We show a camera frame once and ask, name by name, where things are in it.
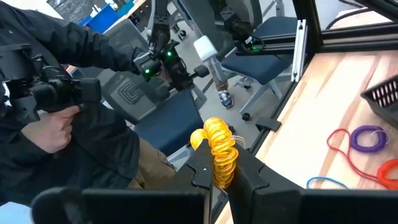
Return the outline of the red rubber band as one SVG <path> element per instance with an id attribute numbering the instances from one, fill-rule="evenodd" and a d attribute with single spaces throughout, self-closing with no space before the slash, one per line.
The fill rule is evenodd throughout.
<path id="1" fill-rule="evenodd" d="M 333 136 L 336 135 L 339 132 L 343 132 L 344 134 L 346 134 L 348 136 L 348 150 L 347 150 L 347 152 L 342 151 L 339 147 L 333 146 L 331 144 L 331 142 L 330 142 L 331 139 L 333 138 Z M 346 159 L 346 161 L 347 161 L 348 165 L 350 166 L 351 170 L 353 172 L 355 172 L 356 174 L 358 174 L 360 177 L 365 178 L 367 180 L 371 180 L 371 181 L 373 181 L 373 182 L 385 187 L 386 189 L 398 190 L 398 179 L 384 179 L 384 180 L 382 180 L 382 177 L 379 174 L 371 175 L 371 174 L 365 173 L 364 171 L 358 169 L 354 165 L 354 163 L 352 162 L 352 160 L 350 158 L 350 152 L 351 152 L 351 144 L 350 144 L 350 142 L 351 142 L 351 133 L 347 129 L 344 129 L 344 128 L 339 128 L 339 129 L 334 130 L 328 136 L 328 138 L 326 140 L 327 146 L 330 149 L 341 153 L 343 155 L 343 157 Z"/>

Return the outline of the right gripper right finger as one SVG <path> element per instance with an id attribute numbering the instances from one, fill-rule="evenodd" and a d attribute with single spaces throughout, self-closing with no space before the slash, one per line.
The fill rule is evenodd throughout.
<path id="1" fill-rule="evenodd" d="M 238 149 L 227 188 L 234 224 L 298 224 L 300 186 L 245 149 Z"/>

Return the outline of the blue gray office chair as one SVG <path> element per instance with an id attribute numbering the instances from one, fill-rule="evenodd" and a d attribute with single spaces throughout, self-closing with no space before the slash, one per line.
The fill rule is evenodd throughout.
<path id="1" fill-rule="evenodd" d="M 160 78 L 148 82 L 130 72 L 103 70 L 98 76 L 104 100 L 134 126 L 138 135 L 166 156 L 189 142 L 191 133 L 203 127 L 195 102 L 194 84 L 177 91 Z"/>
<path id="2" fill-rule="evenodd" d="M 206 35 L 215 46 L 218 55 L 211 59 L 220 62 L 228 80 L 239 75 L 237 84 L 244 88 L 260 84 L 240 110 L 243 120 L 250 119 L 249 108 L 266 90 L 282 98 L 277 83 L 288 79 L 283 72 L 292 64 L 294 42 L 281 39 L 295 37 L 296 18 L 277 13 L 264 20 L 259 0 L 176 1 L 199 38 Z"/>

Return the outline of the blue storage bins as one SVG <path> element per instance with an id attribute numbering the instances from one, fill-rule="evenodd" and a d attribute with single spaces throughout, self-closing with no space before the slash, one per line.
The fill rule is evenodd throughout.
<path id="1" fill-rule="evenodd" d="M 78 24 L 104 33 L 134 6 L 134 0 L 104 0 L 104 2 L 105 5 L 101 9 L 95 5 L 91 14 Z"/>

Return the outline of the person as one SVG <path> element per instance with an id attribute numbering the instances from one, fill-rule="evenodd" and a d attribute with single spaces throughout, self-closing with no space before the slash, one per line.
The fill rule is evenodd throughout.
<path id="1" fill-rule="evenodd" d="M 226 109 L 231 108 L 234 105 L 234 101 L 228 91 L 228 79 L 224 75 L 220 62 L 217 59 L 211 59 L 208 63 L 208 68 L 213 77 L 221 104 Z"/>
<path id="2" fill-rule="evenodd" d="M 136 72 L 140 50 L 75 23 L 0 1 L 0 46 L 29 44 L 34 54 L 61 68 L 109 68 Z M 30 205 L 52 187 L 160 189 L 176 173 L 165 154 L 140 138 L 125 120 L 101 103 L 73 117 L 72 139 L 49 154 L 21 132 L 27 124 L 0 119 L 0 203 Z"/>

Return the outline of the black slotted plastic basket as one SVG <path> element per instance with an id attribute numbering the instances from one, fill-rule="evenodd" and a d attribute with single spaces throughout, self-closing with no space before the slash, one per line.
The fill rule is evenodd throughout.
<path id="1" fill-rule="evenodd" d="M 374 114 L 398 129 L 398 74 L 361 93 Z"/>

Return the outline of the person's hand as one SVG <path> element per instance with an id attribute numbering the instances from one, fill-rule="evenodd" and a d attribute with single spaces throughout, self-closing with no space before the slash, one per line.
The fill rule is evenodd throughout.
<path id="1" fill-rule="evenodd" d="M 72 139 L 73 117 L 80 112 L 79 106 L 71 106 L 54 113 L 40 115 L 40 121 L 22 128 L 22 134 L 49 154 L 64 149 Z"/>

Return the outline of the purple coil keychain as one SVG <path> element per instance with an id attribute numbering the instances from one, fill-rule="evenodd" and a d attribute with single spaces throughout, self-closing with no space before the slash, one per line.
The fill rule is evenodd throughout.
<path id="1" fill-rule="evenodd" d="M 377 143 L 375 143 L 375 145 L 373 146 L 360 145 L 360 143 L 358 142 L 358 138 L 361 134 L 365 132 L 371 132 L 372 134 L 377 134 Z M 384 147 L 389 143 L 389 141 L 390 137 L 388 133 L 380 126 L 363 125 L 359 126 L 351 133 L 350 146 L 359 152 L 374 153 L 384 149 Z"/>

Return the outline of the silver aluminium bracket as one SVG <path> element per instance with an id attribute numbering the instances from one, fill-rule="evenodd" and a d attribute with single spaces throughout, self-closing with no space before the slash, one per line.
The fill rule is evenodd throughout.
<path id="1" fill-rule="evenodd" d="M 305 19 L 297 21 L 295 36 L 294 57 L 292 61 L 291 82 L 299 82 L 303 75 L 303 66 L 306 54 L 308 26 Z"/>

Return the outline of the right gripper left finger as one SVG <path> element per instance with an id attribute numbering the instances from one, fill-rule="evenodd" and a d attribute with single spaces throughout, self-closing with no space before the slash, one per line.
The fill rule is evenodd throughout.
<path id="1" fill-rule="evenodd" d="M 213 186 L 213 156 L 208 140 L 200 146 L 178 170 L 167 185 L 168 190 L 210 190 Z"/>

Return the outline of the wide light blue rubber band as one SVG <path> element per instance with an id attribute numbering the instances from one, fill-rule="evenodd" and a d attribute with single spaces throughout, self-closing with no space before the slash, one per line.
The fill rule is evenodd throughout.
<path id="1" fill-rule="evenodd" d="M 322 176 L 316 176 L 316 177 L 312 177 L 312 178 L 308 179 L 308 180 L 307 180 L 307 183 L 306 183 L 306 188 L 307 188 L 307 189 L 311 189 L 310 184 L 311 184 L 311 182 L 313 182 L 314 180 L 326 180 L 326 181 L 332 182 L 332 183 L 334 183 L 334 184 L 337 184 L 337 185 L 339 185 L 340 187 L 343 187 L 344 189 L 349 189 L 349 187 L 346 186 L 345 184 L 343 184 L 342 182 L 339 182 L 339 181 L 337 181 L 337 180 L 335 180 L 335 179 L 332 179 L 332 178 L 329 178 L 329 177 L 322 177 Z"/>

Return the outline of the orange coil keychain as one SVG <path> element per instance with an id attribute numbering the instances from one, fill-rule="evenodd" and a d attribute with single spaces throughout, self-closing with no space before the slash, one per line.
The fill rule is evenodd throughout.
<path id="1" fill-rule="evenodd" d="M 387 175 L 390 171 L 398 168 L 398 159 L 391 159 L 383 163 L 377 170 L 378 182 L 387 189 L 398 190 L 398 179 L 388 179 Z"/>

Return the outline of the yellow coil keychain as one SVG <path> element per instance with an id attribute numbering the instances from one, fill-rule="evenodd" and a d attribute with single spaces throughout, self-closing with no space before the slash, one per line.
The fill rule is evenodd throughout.
<path id="1" fill-rule="evenodd" d="M 190 144 L 194 150 L 198 149 L 203 140 L 207 140 L 211 148 L 215 185 L 225 190 L 233 180 L 236 160 L 239 156 L 235 148 L 236 141 L 245 147 L 245 140 L 241 136 L 234 135 L 225 121 L 218 117 L 208 118 L 203 128 L 195 130 L 190 136 Z"/>

